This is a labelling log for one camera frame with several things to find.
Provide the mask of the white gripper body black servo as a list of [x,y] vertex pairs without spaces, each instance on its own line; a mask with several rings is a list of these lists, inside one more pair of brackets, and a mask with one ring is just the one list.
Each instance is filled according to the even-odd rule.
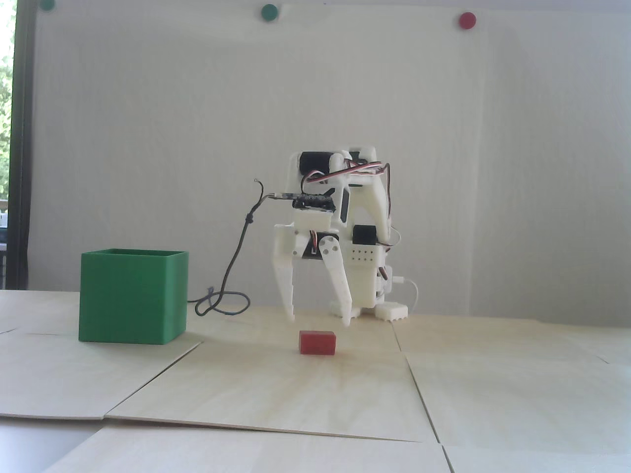
[[300,258],[322,261],[320,241],[325,238],[340,240],[335,232],[304,230],[293,225],[275,225],[273,261]]

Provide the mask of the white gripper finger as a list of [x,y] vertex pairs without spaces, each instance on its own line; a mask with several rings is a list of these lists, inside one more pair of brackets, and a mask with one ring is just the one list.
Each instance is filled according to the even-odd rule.
[[337,296],[339,317],[343,325],[348,327],[351,322],[353,300],[346,275],[341,244],[333,236],[323,236],[318,241],[318,248],[333,284],[334,293]]
[[291,257],[273,257],[273,266],[281,302],[287,320],[295,321],[293,306],[293,260]]

